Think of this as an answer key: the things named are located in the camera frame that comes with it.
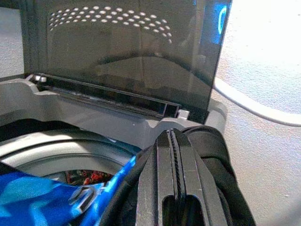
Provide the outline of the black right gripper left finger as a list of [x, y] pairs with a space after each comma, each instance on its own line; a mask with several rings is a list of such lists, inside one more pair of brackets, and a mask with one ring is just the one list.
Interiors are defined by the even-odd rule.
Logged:
[[174, 130], [162, 132], [139, 176], [137, 226], [177, 225], [177, 144]]

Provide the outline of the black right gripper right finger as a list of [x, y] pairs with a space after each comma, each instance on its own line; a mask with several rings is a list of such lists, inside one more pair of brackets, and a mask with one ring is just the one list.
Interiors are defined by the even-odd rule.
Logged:
[[222, 204], [214, 178], [188, 137], [178, 130], [174, 133], [179, 146], [185, 186], [182, 225], [220, 226]]

